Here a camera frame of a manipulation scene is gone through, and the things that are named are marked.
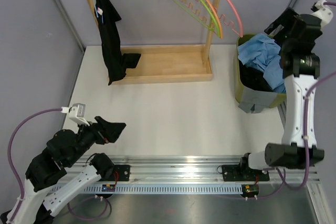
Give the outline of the light blue shirt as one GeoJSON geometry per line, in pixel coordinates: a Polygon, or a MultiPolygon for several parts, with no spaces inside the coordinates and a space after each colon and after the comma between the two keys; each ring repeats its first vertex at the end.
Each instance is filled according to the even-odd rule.
{"type": "Polygon", "coordinates": [[[246,67],[263,73],[273,92],[286,93],[283,70],[280,67],[280,46],[265,34],[242,37],[238,41],[238,59],[246,67]]]}

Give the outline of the black long-sleeve shirt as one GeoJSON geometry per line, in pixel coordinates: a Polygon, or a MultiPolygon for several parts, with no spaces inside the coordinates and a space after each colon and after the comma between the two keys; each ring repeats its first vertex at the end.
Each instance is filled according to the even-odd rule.
{"type": "Polygon", "coordinates": [[[256,91],[272,92],[261,71],[252,67],[246,67],[241,61],[238,61],[238,64],[240,80],[244,86],[256,91]]]}

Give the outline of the grey shirt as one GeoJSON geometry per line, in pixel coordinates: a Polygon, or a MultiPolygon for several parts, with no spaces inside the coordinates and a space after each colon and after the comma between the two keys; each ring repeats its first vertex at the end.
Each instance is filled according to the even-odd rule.
{"type": "Polygon", "coordinates": [[[245,113],[260,113],[270,108],[276,97],[275,92],[257,91],[247,87],[235,93],[238,107],[245,113]]]}

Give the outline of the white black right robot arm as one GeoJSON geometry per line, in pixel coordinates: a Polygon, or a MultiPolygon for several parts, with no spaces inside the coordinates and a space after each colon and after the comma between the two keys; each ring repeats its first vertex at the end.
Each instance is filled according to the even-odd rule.
{"type": "Polygon", "coordinates": [[[308,170],[324,159],[314,134],[314,91],[320,77],[320,58],[312,52],[315,40],[333,18],[325,4],[312,7],[311,14],[298,14],[288,7],[265,30],[280,46],[280,66],[287,92],[286,122],[280,144],[269,143],[265,150],[244,155],[239,176],[252,179],[257,170],[270,167],[308,170]]]}

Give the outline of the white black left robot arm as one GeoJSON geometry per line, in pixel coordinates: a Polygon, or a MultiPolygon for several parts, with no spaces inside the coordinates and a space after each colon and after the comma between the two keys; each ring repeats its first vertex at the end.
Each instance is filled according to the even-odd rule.
{"type": "Polygon", "coordinates": [[[66,168],[71,168],[93,144],[116,142],[126,127],[125,123],[111,123],[100,116],[95,120],[79,125],[77,133],[60,130],[47,142],[28,166],[23,194],[12,210],[1,214],[2,223],[52,223],[63,207],[87,186],[113,176],[115,164],[105,153],[98,153],[79,175],[56,192],[50,192],[66,175],[66,168]]]}

